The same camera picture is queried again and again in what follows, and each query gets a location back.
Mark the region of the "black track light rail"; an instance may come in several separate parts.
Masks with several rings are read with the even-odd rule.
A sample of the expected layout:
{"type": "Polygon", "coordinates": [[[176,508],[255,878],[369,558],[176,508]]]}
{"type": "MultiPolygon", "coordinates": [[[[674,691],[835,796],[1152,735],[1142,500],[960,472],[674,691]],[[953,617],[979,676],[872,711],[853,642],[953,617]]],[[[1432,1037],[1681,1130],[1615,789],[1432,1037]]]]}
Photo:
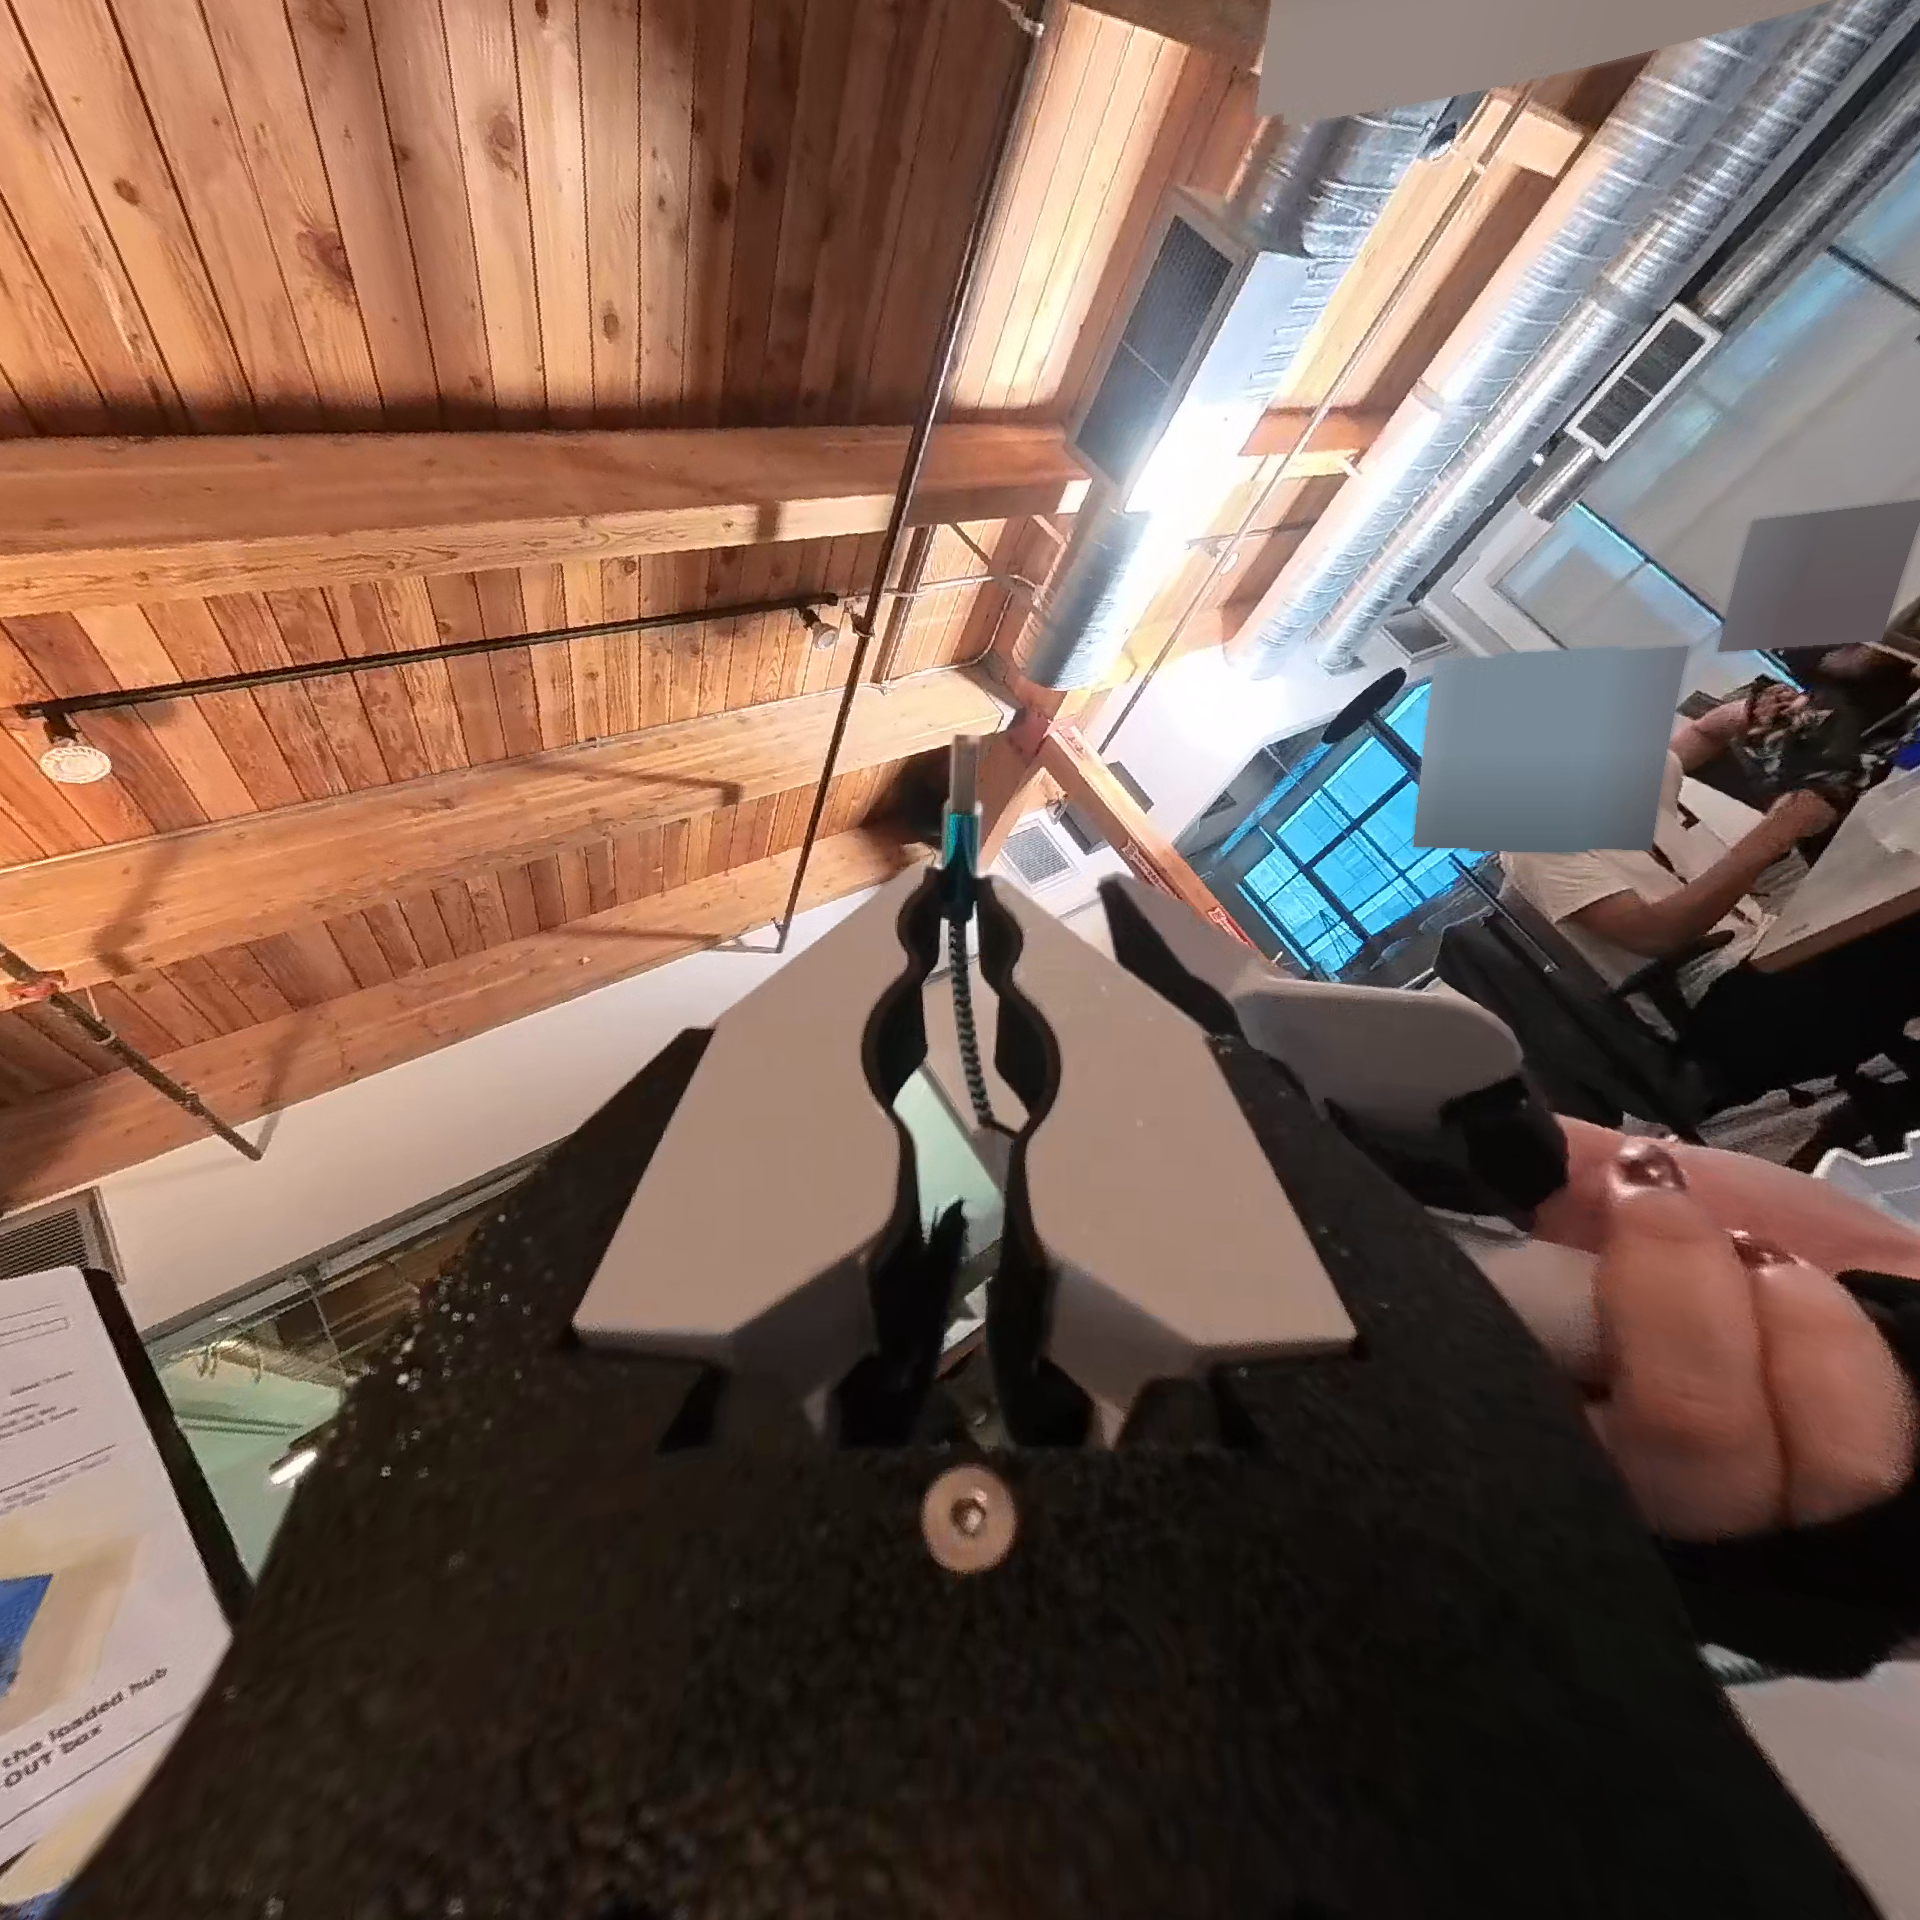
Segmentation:
{"type": "Polygon", "coordinates": [[[372,654],[355,654],[315,662],[292,662],[286,666],[264,666],[238,670],[221,676],[201,676],[168,685],[139,685],[88,691],[79,694],[53,694],[47,699],[24,700],[9,706],[9,715],[44,726],[69,725],[85,715],[121,713],[132,709],[171,706],[186,700],[221,699],[228,694],[259,692],[264,688],[299,687],[315,681],[372,674],[383,670],[401,670],[409,666],[447,664],[456,661],[487,661],[509,652],[537,652],[553,646],[572,646],[576,642],[606,641],[622,636],[643,636],[674,628],[706,628],[716,623],[734,623],[760,617],[793,615],[803,621],[814,621],[819,613],[836,613],[846,606],[846,597],[831,589],[799,589],[779,597],[754,600],[732,600],[708,604],[704,608],[674,608],[664,613],[647,613],[630,619],[614,619],[543,632],[520,632],[509,636],[480,636],[469,641],[443,641],[431,646],[389,648],[372,654]]]}

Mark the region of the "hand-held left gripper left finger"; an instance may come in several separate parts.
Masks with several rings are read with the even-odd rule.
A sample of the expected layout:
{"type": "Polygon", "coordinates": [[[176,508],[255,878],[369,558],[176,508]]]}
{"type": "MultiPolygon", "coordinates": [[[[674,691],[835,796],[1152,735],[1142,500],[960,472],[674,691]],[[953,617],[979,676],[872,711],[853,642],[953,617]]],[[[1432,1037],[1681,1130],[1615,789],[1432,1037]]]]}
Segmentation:
{"type": "Polygon", "coordinates": [[[949,1325],[899,1099],[929,1058],[924,862],[728,1009],[575,1312],[590,1350],[768,1380],[846,1438],[914,1428],[949,1325]]]}

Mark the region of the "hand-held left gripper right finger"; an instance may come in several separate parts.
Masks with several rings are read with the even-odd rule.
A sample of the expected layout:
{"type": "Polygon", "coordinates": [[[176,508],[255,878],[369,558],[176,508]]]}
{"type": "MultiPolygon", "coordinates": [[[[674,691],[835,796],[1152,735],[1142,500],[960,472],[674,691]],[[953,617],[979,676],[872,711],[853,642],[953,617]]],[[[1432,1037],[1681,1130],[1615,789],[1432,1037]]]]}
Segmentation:
{"type": "Polygon", "coordinates": [[[1018,1095],[988,1356],[1020,1449],[1115,1443],[1140,1400],[1358,1340],[1228,1074],[1221,1021],[1001,881],[976,894],[1018,1095]]]}

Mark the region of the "short silver air duct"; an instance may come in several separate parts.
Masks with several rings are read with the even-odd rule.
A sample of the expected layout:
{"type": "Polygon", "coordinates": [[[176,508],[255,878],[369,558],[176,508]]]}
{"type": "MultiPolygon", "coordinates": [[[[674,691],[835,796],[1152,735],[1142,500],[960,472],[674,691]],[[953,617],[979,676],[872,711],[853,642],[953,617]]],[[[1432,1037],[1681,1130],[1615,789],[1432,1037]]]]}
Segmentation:
{"type": "Polygon", "coordinates": [[[1017,645],[1020,678],[1049,692],[1099,682],[1180,550],[1180,538],[1154,512],[1103,507],[1080,516],[1017,645]]]}

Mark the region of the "metal conduit pipe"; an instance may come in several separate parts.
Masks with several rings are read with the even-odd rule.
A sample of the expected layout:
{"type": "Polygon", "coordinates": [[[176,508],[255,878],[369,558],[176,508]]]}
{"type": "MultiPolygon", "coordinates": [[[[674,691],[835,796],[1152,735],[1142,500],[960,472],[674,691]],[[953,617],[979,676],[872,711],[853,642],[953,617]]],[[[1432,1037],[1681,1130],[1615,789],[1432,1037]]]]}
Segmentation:
{"type": "Polygon", "coordinates": [[[825,758],[813,789],[811,808],[789,878],[787,896],[781,907],[781,917],[775,925],[775,956],[787,956],[794,927],[804,910],[809,870],[814,851],[821,843],[831,789],[841,773],[841,760],[853,729],[853,713],[866,678],[868,661],[875,648],[876,623],[883,602],[894,584],[901,548],[904,535],[909,532],[909,519],[921,493],[931,442],[943,419],[949,385],[958,355],[958,342],[973,309],[976,281],[988,251],[997,211],[1007,191],[1009,170],[1012,167],[1015,148],[1018,145],[1020,127],[1029,111],[1029,101],[1034,90],[1044,48],[1052,38],[1052,20],[1057,12],[1058,6],[1054,2],[1015,5],[1012,10],[1012,24],[1020,38],[1018,57],[993,121],[986,163],[973,198],[973,212],[967,226],[965,244],[958,253],[957,277],[943,311],[943,321],[935,335],[933,355],[924,379],[924,395],[909,433],[909,442],[903,457],[892,507],[883,528],[872,578],[853,621],[855,652],[846,681],[836,696],[825,758]]]}

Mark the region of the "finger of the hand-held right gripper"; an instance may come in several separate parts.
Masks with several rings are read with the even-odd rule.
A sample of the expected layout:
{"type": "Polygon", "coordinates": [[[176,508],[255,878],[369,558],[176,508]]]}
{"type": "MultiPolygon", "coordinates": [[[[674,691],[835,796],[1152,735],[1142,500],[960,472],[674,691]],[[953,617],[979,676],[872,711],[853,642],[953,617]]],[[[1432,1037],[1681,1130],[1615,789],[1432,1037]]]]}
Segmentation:
{"type": "Polygon", "coordinates": [[[1524,1051],[1474,1001],[1280,972],[1137,876],[1105,878],[1099,899],[1123,968],[1285,1068],[1318,1112],[1402,1136],[1524,1115],[1524,1051]]]}

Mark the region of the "white vent grille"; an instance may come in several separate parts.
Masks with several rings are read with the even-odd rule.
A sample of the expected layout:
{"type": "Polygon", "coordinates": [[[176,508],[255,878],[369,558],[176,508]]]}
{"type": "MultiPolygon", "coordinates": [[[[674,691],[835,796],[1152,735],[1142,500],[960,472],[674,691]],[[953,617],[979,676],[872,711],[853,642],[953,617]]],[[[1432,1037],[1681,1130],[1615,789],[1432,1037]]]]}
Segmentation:
{"type": "Polygon", "coordinates": [[[1723,331],[1691,306],[1671,304],[1572,414],[1566,438],[1602,465],[1613,460],[1720,341],[1723,331]]]}

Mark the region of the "person's right hand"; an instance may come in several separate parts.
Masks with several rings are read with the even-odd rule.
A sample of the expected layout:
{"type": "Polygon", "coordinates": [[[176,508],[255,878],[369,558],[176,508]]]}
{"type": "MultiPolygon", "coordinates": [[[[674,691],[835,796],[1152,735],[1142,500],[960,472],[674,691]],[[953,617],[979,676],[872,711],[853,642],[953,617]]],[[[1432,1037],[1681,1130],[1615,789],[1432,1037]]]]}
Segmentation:
{"type": "Polygon", "coordinates": [[[1838,1525],[1917,1471],[1917,1389],[1840,1274],[1917,1282],[1917,1226],[1717,1149],[1561,1122],[1537,1237],[1596,1257],[1591,1419],[1651,1530],[1838,1525]]]}

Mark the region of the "rusty sprinkler pipe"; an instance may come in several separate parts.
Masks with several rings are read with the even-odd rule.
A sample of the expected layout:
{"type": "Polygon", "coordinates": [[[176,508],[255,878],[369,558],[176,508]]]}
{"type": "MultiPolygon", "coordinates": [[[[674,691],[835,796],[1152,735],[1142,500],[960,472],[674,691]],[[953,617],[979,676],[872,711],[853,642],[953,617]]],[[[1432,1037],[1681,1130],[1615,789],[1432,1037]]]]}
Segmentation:
{"type": "Polygon", "coordinates": [[[67,977],[58,970],[37,968],[9,943],[3,943],[5,1005],[20,1011],[31,1005],[44,1005],[79,1031],[88,1044],[103,1051],[119,1068],[131,1073],[141,1085],[157,1093],[171,1107],[186,1115],[198,1128],[253,1164],[266,1159],[266,1149],[245,1136],[228,1125],[198,1090],[175,1078],[160,1068],[148,1054],[124,1041],[108,1021],[103,1021],[92,1007],[69,991],[67,977]]]}

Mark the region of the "long silver air duct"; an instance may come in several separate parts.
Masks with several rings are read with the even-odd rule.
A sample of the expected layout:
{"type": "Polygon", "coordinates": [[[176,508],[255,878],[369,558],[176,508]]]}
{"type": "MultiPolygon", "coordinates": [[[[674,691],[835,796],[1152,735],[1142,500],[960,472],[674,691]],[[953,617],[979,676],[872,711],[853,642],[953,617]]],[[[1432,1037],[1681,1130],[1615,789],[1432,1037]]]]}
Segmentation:
{"type": "Polygon", "coordinates": [[[1886,61],[1915,12],[1917,5],[1824,5],[1792,18],[1758,78],[1494,406],[1397,554],[1373,564],[1312,638],[1290,646],[1280,662],[1309,650],[1329,674],[1358,668],[1385,617],[1562,433],[1717,243],[1886,61]]]}
{"type": "Polygon", "coordinates": [[[1378,561],[1397,556],[1501,399],[1792,26],[1792,17],[1753,22],[1648,59],[1391,414],[1356,478],[1223,645],[1228,666],[1253,678],[1276,674],[1378,561]]]}

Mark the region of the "white instruction sheet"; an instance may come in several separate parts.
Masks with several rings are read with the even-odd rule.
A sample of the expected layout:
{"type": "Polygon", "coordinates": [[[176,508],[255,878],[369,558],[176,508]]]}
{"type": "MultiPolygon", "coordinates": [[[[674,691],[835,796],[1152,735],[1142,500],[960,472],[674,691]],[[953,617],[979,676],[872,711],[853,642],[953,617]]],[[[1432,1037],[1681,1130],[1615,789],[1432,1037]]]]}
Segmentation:
{"type": "Polygon", "coordinates": [[[3,1282],[3,1915],[53,1916],[168,1756],[247,1594],[119,1291],[3,1282]]]}

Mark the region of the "large paned window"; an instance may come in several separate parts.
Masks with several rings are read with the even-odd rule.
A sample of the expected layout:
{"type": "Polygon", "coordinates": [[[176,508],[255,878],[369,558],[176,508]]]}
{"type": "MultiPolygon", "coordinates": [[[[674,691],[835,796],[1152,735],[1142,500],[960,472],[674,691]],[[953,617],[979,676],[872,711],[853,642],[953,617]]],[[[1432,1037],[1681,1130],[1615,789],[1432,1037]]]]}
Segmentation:
{"type": "Polygon", "coordinates": [[[1285,972],[1420,986],[1455,925],[1488,912],[1490,855],[1417,840],[1429,687],[1411,685],[1336,743],[1262,747],[1184,839],[1241,935],[1285,972]]]}

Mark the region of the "black ceiling vent grille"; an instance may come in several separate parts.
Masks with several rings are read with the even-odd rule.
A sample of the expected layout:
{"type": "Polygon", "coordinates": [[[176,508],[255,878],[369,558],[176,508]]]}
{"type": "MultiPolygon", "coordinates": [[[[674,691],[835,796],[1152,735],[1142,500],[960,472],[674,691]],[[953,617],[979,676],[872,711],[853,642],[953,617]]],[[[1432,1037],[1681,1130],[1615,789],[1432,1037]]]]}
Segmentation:
{"type": "Polygon", "coordinates": [[[1068,420],[1068,451],[1118,500],[1137,491],[1259,258],[1221,196],[1169,191],[1068,420]]]}

